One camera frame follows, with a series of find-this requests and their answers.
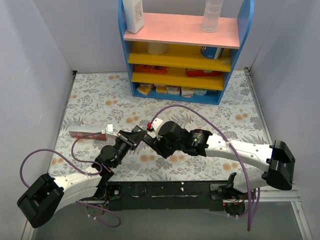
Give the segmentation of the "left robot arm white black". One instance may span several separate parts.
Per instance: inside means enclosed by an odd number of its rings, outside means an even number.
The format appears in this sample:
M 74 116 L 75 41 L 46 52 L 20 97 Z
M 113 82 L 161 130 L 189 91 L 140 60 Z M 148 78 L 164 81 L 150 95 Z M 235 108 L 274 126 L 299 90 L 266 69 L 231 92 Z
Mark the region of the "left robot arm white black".
M 98 134 L 114 138 L 115 144 L 104 146 L 87 169 L 77 168 L 75 173 L 59 177 L 45 173 L 32 185 L 23 183 L 27 190 L 18 199 L 17 206 L 34 229 L 43 226 L 67 205 L 85 198 L 103 199 L 107 181 L 114 175 L 112 170 L 122 163 L 128 151 L 137 148 L 147 131 L 136 126 L 131 132 L 121 130 L 115 134 L 104 130 Z

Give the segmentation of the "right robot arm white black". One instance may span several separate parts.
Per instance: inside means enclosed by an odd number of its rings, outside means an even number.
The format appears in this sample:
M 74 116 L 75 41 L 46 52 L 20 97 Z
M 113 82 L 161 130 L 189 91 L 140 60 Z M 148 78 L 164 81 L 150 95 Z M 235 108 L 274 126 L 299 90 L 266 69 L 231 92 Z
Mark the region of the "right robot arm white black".
M 226 192 L 232 199 L 248 189 L 265 186 L 282 191 L 292 189 L 296 159 L 283 141 L 268 145 L 225 140 L 221 134 L 203 129 L 187 131 L 173 121 L 159 118 L 147 126 L 155 133 L 154 150 L 165 159 L 181 151 L 190 156 L 223 158 L 253 166 L 252 170 L 231 176 Z

